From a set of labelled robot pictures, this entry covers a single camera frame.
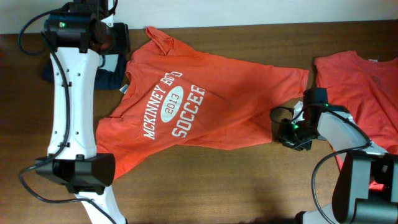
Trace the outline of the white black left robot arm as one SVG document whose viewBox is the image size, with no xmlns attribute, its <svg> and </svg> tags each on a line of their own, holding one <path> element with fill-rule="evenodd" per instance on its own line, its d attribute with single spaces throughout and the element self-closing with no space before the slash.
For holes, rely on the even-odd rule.
<svg viewBox="0 0 398 224">
<path fill-rule="evenodd" d="M 93 93 L 106 54 L 129 51 L 127 27 L 113 26 L 117 2 L 72 1 L 49 14 L 44 37 L 54 77 L 53 128 L 35 171 L 81 202 L 93 223 L 126 223 L 113 194 L 115 158 L 97 151 Z"/>
</svg>

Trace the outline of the orange McKinney soccer t-shirt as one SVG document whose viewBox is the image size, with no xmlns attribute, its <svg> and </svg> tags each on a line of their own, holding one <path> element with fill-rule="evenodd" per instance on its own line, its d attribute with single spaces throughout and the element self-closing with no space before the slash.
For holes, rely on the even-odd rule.
<svg viewBox="0 0 398 224">
<path fill-rule="evenodd" d="M 126 66 L 130 85 L 99 121 L 99 152 L 121 177 L 175 145 L 233 150 L 272 141 L 271 109 L 302 96 L 308 70 L 204 53 L 155 27 Z"/>
</svg>

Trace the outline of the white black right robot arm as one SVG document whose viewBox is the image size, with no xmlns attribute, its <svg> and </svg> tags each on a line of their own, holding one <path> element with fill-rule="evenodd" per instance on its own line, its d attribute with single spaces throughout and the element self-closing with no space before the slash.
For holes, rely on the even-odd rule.
<svg viewBox="0 0 398 224">
<path fill-rule="evenodd" d="M 397 223 L 397 156 L 371 141 L 349 111 L 329 103 L 324 88 L 304 91 L 303 100 L 290 109 L 292 119 L 279 123 L 278 141 L 296 151 L 310 150 L 323 139 L 333 152 L 321 159 L 312 173 L 316 210 L 300 212 L 297 223 Z M 324 162 L 340 156 L 343 165 L 331 203 L 321 207 L 316 176 Z"/>
</svg>

